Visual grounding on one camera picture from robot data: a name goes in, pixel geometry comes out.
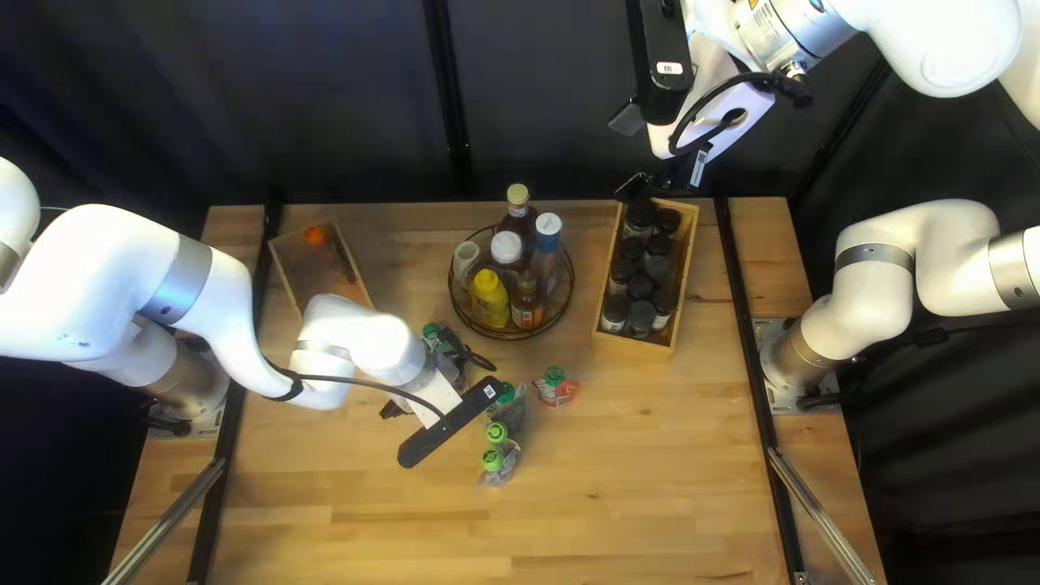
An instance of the barcode sticker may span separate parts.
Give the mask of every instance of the barcode sticker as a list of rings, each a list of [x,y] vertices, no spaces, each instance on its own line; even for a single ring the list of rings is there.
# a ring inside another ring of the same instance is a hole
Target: barcode sticker
[[[682,75],[682,63],[657,61],[657,73],[661,75]]]
[[[703,150],[697,151],[697,161],[694,162],[694,172],[690,175],[690,184],[701,186],[701,176],[704,175],[704,166],[708,162],[708,153]]]

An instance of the bottle cap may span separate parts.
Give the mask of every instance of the bottle cap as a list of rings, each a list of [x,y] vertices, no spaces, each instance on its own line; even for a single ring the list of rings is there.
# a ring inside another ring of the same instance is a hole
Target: bottle cap
[[[545,383],[556,387],[564,383],[564,368],[558,365],[551,365],[545,371]]]
[[[509,438],[510,432],[505,429],[505,425],[502,425],[501,423],[491,423],[488,425],[487,435],[488,442],[497,444]]]
[[[675,209],[657,209],[657,227],[669,235],[679,229],[681,217]]]
[[[633,300],[646,299],[653,294],[653,282],[638,274],[628,280],[628,296]]]
[[[520,235],[512,231],[500,231],[491,238],[491,257],[499,264],[512,264],[520,259],[523,243]]]
[[[647,239],[647,254],[650,256],[668,256],[672,251],[672,240],[662,233],[655,233]]]
[[[628,308],[631,301],[624,295],[607,295],[603,299],[603,314],[613,323],[623,321],[628,316]]]
[[[564,222],[555,213],[540,213],[535,220],[535,246],[539,252],[549,253],[556,250],[560,240],[560,230]]]
[[[498,397],[498,400],[495,402],[498,404],[509,404],[513,402],[513,399],[517,396],[517,389],[514,388],[513,384],[510,384],[509,382],[502,382],[502,387],[505,388],[505,391],[503,391],[502,396]]]
[[[502,454],[498,450],[489,449],[480,456],[485,472],[497,472],[502,468]]]
[[[530,194],[527,193],[527,186],[523,183],[513,183],[510,188],[505,189],[505,200],[513,205],[524,205],[530,200]]]
[[[632,324],[649,327],[655,316],[657,316],[657,309],[653,308],[650,301],[635,301],[628,309],[628,320]]]
[[[635,276],[635,262],[629,258],[618,258],[610,262],[610,278],[628,282],[629,278]]]
[[[498,275],[488,269],[482,269],[473,277],[473,288],[478,292],[491,292],[498,287]]]
[[[650,256],[643,260],[643,272],[647,278],[660,285],[672,274],[672,264],[665,256]]]
[[[639,260],[646,251],[646,245],[638,237],[626,237],[621,240],[621,255],[632,260]]]
[[[633,203],[625,212],[625,222],[633,228],[648,228],[657,222],[657,207],[649,201]]]

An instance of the wooden tray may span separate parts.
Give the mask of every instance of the wooden tray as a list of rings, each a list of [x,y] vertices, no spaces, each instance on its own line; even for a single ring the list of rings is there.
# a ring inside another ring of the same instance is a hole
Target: wooden tray
[[[652,361],[668,361],[672,359],[675,352],[675,340],[679,332],[679,321],[682,317],[682,305],[686,295],[686,278],[690,276],[690,256],[694,248],[694,235],[697,232],[697,217],[701,208],[696,205],[678,203],[665,199],[652,200],[658,208],[675,209],[679,212],[679,229],[676,231],[675,250],[670,254],[672,270],[675,271],[677,285],[679,289],[678,306],[671,323],[664,330],[657,333],[650,333],[646,339],[632,339],[623,335],[615,335],[604,332],[599,326],[599,315],[602,310],[602,301],[599,310],[593,317],[592,338],[597,347],[614,348],[626,351],[640,358]],[[601,295],[606,295],[607,280],[610,278],[610,262],[617,257],[616,247],[621,243],[621,232],[624,225],[626,206],[618,204],[618,212],[614,219],[614,232],[610,235],[610,246],[607,248],[606,269],[603,272],[603,282],[599,290]]]

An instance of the metal mounting plate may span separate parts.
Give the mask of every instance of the metal mounting plate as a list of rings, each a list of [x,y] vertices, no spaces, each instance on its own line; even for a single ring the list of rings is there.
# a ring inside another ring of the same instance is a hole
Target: metal mounting plate
[[[761,353],[762,346],[777,339],[784,332],[784,322],[787,317],[763,317],[755,319],[752,323],[755,326],[755,342]],[[802,398],[804,391],[799,388],[785,388],[775,386],[768,378],[762,376],[765,388],[765,398],[770,402],[770,411],[775,416],[784,414],[840,414],[841,407],[837,404],[818,406],[811,410],[802,410],[798,406],[798,399]],[[817,385],[820,391],[825,395],[836,393],[838,391],[838,379],[834,373],[828,374]]]

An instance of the white bottle cap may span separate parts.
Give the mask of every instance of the white bottle cap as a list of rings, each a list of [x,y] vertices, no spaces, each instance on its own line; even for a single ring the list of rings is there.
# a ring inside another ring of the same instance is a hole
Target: white bottle cap
[[[542,235],[556,235],[562,227],[564,222],[555,213],[540,213],[535,220],[535,229]]]
[[[516,232],[500,231],[491,238],[491,257],[499,264],[512,264],[520,259],[523,244]]]

